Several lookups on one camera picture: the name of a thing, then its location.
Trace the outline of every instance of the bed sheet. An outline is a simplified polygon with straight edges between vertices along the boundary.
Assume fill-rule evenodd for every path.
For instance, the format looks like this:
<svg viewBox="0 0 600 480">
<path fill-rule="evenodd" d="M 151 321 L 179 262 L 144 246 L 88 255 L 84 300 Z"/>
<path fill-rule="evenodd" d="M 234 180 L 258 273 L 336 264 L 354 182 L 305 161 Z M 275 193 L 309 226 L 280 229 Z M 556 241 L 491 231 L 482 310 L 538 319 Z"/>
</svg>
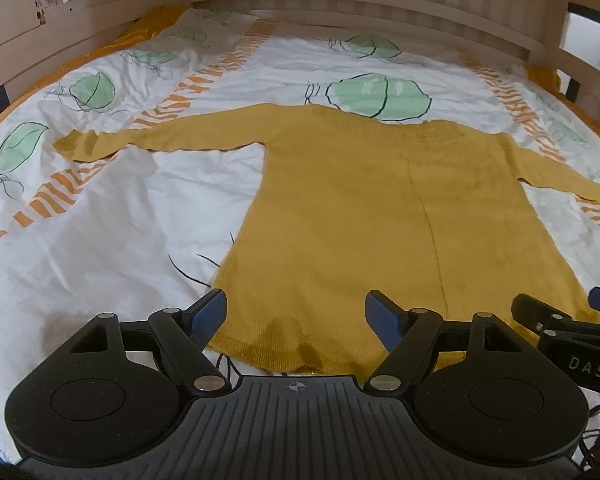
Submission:
<svg viewBox="0 0 600 480">
<path fill-rule="evenodd" d="M 146 319 L 205 294 L 262 178 L 259 144 L 230 152 L 129 147 L 74 164 L 54 141 L 73 128 L 147 128 L 261 102 L 507 132 L 600 182 L 600 139 L 521 66 L 400 36 L 187 10 L 156 38 L 40 89 L 0 124 L 1 457 L 18 459 L 3 418 L 11 389 L 96 314 Z M 600 207 L 525 191 L 583 287 L 600 286 Z M 150 364 L 145 354 L 130 357 Z M 234 381 L 270 373 L 208 357 Z"/>
</svg>

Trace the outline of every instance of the white wall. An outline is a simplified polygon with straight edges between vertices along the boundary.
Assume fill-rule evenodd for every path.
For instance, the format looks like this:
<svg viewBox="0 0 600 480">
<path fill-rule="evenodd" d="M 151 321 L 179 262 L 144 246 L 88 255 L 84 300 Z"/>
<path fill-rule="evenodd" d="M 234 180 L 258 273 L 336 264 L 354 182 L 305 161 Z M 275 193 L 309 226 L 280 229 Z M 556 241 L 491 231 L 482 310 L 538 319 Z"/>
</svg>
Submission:
<svg viewBox="0 0 600 480">
<path fill-rule="evenodd" d="M 600 70 L 600 24 L 570 14 L 563 49 Z"/>
</svg>

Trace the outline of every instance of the mustard yellow sweater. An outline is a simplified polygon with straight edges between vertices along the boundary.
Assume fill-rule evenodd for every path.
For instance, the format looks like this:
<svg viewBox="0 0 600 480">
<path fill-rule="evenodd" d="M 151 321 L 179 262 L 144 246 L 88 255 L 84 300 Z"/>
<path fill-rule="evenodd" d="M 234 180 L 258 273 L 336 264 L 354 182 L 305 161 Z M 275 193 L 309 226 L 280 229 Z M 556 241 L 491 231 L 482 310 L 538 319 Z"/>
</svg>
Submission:
<svg viewBox="0 0 600 480">
<path fill-rule="evenodd" d="M 317 105 L 270 104 L 116 134 L 72 132 L 56 148 L 92 161 L 146 150 L 266 147 L 262 186 L 216 277 L 228 317 L 212 347 L 280 371 L 366 377 L 386 352 L 366 325 L 379 289 L 445 319 L 494 312 L 520 292 L 600 322 L 519 180 L 600 203 L 565 165 L 448 121 L 392 125 Z"/>
</svg>

